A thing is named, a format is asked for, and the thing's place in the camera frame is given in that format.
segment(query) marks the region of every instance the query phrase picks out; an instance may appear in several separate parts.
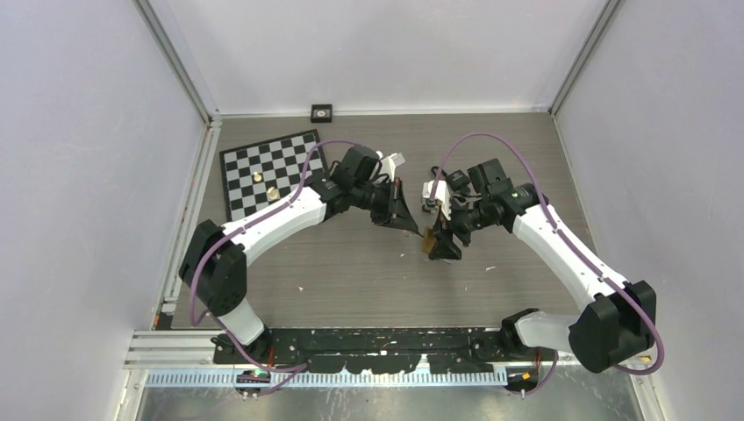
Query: white wall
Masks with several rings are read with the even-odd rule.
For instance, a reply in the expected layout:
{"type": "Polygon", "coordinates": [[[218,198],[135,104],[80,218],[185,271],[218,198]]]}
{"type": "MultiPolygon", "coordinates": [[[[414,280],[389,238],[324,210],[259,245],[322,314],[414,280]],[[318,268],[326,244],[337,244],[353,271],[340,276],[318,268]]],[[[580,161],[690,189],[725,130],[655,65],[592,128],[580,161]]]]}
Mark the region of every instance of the white wall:
{"type": "Polygon", "coordinates": [[[154,2],[223,114],[545,110],[605,3],[154,2]]]}
{"type": "Polygon", "coordinates": [[[669,419],[741,419],[744,4],[628,0],[559,116],[597,249],[658,295],[669,419]]]}
{"type": "Polygon", "coordinates": [[[0,419],[101,421],[203,127],[131,1],[0,16],[0,419]]]}

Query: small round object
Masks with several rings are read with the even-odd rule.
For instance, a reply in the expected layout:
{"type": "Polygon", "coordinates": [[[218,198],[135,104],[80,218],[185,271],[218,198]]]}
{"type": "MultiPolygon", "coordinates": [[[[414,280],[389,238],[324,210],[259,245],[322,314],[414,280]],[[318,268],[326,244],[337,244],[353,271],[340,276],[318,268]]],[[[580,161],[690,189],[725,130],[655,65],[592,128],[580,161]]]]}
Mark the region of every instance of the small round object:
{"type": "Polygon", "coordinates": [[[266,194],[268,195],[268,200],[276,200],[279,198],[279,190],[273,187],[269,187],[266,194]]]}

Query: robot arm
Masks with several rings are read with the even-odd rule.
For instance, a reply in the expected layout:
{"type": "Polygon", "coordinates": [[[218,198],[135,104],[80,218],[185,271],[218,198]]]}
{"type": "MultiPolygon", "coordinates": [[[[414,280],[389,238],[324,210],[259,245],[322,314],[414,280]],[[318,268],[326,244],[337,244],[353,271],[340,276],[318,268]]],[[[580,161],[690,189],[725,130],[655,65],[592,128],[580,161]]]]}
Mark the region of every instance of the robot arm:
{"type": "MultiPolygon", "coordinates": [[[[272,246],[352,206],[370,211],[376,225],[419,231],[405,204],[402,183],[395,175],[396,167],[404,163],[403,155],[381,155],[364,146],[350,148],[328,174],[309,176],[297,199],[283,211],[227,241],[210,257],[200,276],[197,296],[241,344],[265,346],[259,339],[266,328],[247,300],[246,278],[247,267],[272,246]]],[[[218,240],[289,200],[285,197],[221,227],[210,220],[199,224],[179,270],[183,281],[191,287],[198,262],[218,240]]]]}
{"type": "MultiPolygon", "coordinates": [[[[581,311],[577,318],[548,315],[537,309],[524,310],[502,322],[503,345],[512,349],[543,346],[571,352],[587,369],[599,373],[654,344],[638,314],[603,279],[609,277],[622,284],[653,320],[656,297],[646,282],[631,284],[609,268],[549,205],[547,210],[558,224],[554,228],[540,206],[534,186],[514,187],[498,160],[470,168],[468,173],[469,177],[462,171],[454,172],[447,176],[446,183],[437,186],[437,221],[433,228],[426,229],[423,246],[429,259],[458,260],[461,251],[453,237],[468,246],[472,232],[502,225],[546,262],[581,311]],[[469,195],[471,182],[479,197],[468,202],[463,199],[469,195]],[[578,257],[559,231],[586,260],[578,257]],[[590,264],[602,269],[601,278],[595,275],[590,264]]],[[[424,198],[430,196],[432,188],[433,182],[424,185],[424,198]]]]}

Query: floor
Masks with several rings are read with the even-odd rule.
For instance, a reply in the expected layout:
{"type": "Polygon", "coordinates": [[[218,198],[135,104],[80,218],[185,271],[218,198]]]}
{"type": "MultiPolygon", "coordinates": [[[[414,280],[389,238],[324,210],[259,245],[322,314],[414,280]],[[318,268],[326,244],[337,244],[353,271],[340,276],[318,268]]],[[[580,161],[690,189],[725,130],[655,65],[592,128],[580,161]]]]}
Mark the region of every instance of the floor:
{"type": "MultiPolygon", "coordinates": [[[[422,229],[433,216],[420,210],[423,182],[446,150],[469,132],[495,132],[514,143],[533,166],[550,202],[576,235],[590,244],[560,140],[548,114],[474,114],[308,118],[227,118],[218,150],[317,128],[322,140],[351,139],[385,154],[402,153],[397,174],[422,229]]],[[[328,161],[346,146],[329,146],[328,161]]],[[[470,139],[446,170],[467,170],[499,158],[515,184],[527,182],[517,160],[495,140],[470,139]]],[[[225,199],[215,159],[199,220],[225,222],[225,199]]],[[[531,249],[499,227],[476,232],[454,264],[429,261],[420,238],[376,227],[350,210],[302,231],[266,252],[248,269],[248,298],[268,326],[391,327],[499,326],[528,307],[576,314],[574,301],[531,249]]],[[[176,307],[174,328],[189,326],[188,290],[176,307]]],[[[201,327],[215,327],[205,320],[201,327]]]]}

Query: small block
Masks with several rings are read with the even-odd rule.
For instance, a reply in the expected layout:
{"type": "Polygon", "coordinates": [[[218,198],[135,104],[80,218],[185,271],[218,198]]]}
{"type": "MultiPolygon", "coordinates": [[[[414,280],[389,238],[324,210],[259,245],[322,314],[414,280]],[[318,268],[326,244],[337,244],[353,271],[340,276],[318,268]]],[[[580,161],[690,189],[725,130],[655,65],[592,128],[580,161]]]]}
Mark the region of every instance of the small block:
{"type": "Polygon", "coordinates": [[[310,109],[311,123],[331,123],[333,121],[333,106],[329,103],[314,104],[310,109]]]}

